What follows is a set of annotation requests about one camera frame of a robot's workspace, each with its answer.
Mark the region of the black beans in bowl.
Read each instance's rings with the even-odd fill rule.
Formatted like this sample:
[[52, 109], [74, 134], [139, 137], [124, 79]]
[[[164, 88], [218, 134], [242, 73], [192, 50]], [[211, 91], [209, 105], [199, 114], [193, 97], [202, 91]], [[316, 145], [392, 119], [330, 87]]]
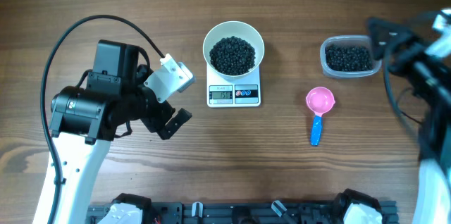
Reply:
[[254, 47], [239, 37], [222, 38], [213, 45], [207, 60], [224, 75], [244, 75], [255, 66]]

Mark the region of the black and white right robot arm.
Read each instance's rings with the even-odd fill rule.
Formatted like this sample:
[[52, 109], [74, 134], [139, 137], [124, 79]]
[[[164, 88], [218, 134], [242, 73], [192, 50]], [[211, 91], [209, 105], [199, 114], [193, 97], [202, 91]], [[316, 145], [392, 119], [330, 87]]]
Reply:
[[[428, 42], [407, 25], [370, 17], [366, 28], [373, 57], [381, 61], [385, 93], [393, 113], [406, 133], [419, 145], [419, 186], [413, 223], [450, 222], [450, 15], [444, 11], [424, 14], [433, 18], [440, 33]], [[406, 121], [394, 98], [390, 76], [405, 78], [413, 94], [429, 107], [418, 128]]]

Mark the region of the white bowl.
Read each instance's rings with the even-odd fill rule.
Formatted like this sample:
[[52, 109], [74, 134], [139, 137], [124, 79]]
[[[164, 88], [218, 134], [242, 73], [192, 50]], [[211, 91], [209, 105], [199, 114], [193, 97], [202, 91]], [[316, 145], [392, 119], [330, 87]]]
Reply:
[[208, 66], [211, 66], [216, 73], [220, 74], [223, 77], [242, 77], [244, 75], [224, 75], [222, 73], [219, 73], [210, 62], [207, 60], [210, 58], [209, 52], [213, 48], [213, 45], [219, 42], [222, 38], [226, 37], [239, 37], [248, 43], [250, 43], [256, 52], [256, 58], [255, 58], [255, 66], [244, 75], [249, 74], [252, 72], [256, 67], [259, 67], [261, 62], [263, 61], [263, 57], [265, 54], [265, 45], [262, 36], [260, 33], [251, 25], [240, 22], [240, 21], [227, 21], [218, 24], [217, 26], [213, 27], [204, 38], [203, 42], [203, 55], [204, 59], [206, 61], [206, 64]]

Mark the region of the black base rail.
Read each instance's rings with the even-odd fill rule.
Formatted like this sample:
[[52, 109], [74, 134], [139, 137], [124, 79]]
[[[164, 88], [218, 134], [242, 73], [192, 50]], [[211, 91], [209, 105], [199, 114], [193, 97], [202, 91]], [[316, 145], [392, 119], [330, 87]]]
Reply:
[[[332, 223], [332, 201], [283, 202], [288, 215], [296, 223]], [[250, 217], [257, 223], [286, 223], [271, 209], [269, 203], [205, 204], [203, 214], [192, 215], [192, 205], [180, 202], [154, 202], [152, 207], [158, 218], [154, 223], [172, 224], [232, 224], [237, 218]]]

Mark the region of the pink scoop with blue handle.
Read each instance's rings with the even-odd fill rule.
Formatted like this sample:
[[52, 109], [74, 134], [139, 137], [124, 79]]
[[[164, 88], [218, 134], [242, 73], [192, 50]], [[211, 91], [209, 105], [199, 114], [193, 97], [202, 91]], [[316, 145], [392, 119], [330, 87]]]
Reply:
[[321, 140], [322, 116], [329, 112], [335, 105], [335, 97], [332, 91], [326, 87], [315, 87], [306, 96], [306, 105], [314, 113], [311, 127], [310, 143], [317, 147]]

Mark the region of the white digital kitchen scale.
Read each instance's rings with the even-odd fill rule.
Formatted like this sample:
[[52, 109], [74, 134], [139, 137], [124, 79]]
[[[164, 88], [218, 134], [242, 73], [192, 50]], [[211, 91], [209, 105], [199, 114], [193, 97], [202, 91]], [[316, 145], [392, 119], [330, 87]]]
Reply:
[[261, 104], [260, 71], [242, 77], [223, 77], [206, 67], [206, 103], [210, 108], [257, 107]]

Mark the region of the clear plastic container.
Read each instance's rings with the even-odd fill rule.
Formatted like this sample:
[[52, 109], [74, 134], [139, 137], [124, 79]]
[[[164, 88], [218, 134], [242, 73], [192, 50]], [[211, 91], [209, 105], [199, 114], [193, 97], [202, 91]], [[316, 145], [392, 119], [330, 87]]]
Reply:
[[[345, 46], [363, 46], [369, 50], [369, 56], [372, 62], [372, 68], [363, 71], [338, 71], [333, 70], [326, 62], [326, 49], [332, 45], [345, 47]], [[327, 77], [337, 78], [337, 79], [348, 79], [357, 77], [368, 77], [376, 74], [382, 66], [382, 61], [376, 61], [373, 59], [373, 54], [371, 50], [371, 39], [366, 35], [341, 35], [329, 37], [326, 39], [320, 48], [320, 59], [323, 74]]]

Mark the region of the black beans pile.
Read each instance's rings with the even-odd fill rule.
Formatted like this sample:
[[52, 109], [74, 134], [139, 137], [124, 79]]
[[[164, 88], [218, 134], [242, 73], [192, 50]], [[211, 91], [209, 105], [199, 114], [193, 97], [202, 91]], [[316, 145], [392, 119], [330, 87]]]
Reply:
[[326, 64], [335, 71], [361, 72], [373, 69], [373, 61], [369, 50], [365, 46], [326, 47]]

